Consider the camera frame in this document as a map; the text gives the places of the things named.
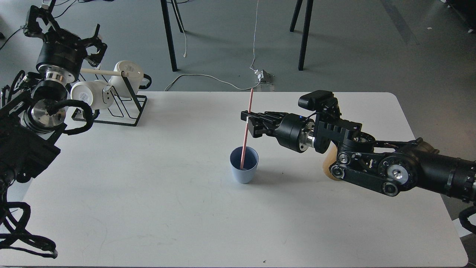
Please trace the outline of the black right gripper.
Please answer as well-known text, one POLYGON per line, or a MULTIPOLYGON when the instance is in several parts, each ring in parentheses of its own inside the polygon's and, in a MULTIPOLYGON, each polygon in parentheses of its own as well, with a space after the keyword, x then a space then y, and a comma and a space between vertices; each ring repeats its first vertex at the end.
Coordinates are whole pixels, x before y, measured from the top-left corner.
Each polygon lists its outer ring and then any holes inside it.
POLYGON ((248 131, 253 138, 260 138, 263 135, 275 137, 278 143, 298 153, 303 153, 309 147, 314 148, 314 120, 297 114, 287 112, 265 111, 255 113, 242 111, 240 119, 246 121, 248 118, 257 119, 263 124, 249 124, 248 131))

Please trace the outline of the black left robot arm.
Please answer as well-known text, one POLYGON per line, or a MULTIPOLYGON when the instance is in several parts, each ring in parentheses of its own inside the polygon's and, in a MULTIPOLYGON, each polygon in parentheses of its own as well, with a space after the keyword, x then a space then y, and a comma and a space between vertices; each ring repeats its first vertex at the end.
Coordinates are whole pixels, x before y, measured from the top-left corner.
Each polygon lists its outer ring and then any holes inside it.
POLYGON ((92 127, 90 105, 67 95, 83 61, 97 67, 107 49, 99 25, 92 37, 82 39, 58 25, 54 6, 54 0, 32 5, 22 28, 25 36, 43 41, 36 72, 19 71, 12 85, 1 91, 1 225, 7 229, 1 234, 1 248, 44 258, 58 256, 56 244, 27 231, 31 208, 8 201, 7 190, 15 182, 36 178, 54 161, 61 134, 76 135, 92 127))

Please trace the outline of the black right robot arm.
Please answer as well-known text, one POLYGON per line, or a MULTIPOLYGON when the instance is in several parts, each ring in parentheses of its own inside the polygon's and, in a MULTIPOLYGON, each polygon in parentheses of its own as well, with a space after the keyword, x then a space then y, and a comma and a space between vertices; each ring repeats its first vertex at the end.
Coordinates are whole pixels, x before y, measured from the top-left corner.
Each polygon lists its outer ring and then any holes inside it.
POLYGON ((408 142, 377 141, 361 124, 342 120, 339 108, 316 108, 303 117, 285 112, 243 111, 252 137, 275 137, 286 148, 302 153, 309 147, 323 154, 326 175, 394 197, 420 187, 463 202, 475 202, 475 162, 440 155, 418 138, 408 142))

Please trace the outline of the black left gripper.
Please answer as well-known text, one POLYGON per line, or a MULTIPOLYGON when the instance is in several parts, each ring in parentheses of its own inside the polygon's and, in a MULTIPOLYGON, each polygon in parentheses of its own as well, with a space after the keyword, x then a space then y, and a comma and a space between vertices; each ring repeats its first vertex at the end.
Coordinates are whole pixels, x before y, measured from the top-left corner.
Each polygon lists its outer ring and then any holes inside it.
POLYGON ((54 4, 32 5, 27 13, 23 34, 26 37, 39 38, 43 46, 39 54, 36 69, 41 74, 55 69, 64 73, 66 83, 78 80, 84 59, 92 67, 98 67, 104 58, 107 44, 100 37, 100 24, 96 25, 92 37, 84 39, 84 47, 75 47, 79 41, 68 44, 68 38, 61 39, 59 25, 52 16, 54 4), (86 48, 95 47, 96 52, 87 54, 86 48))

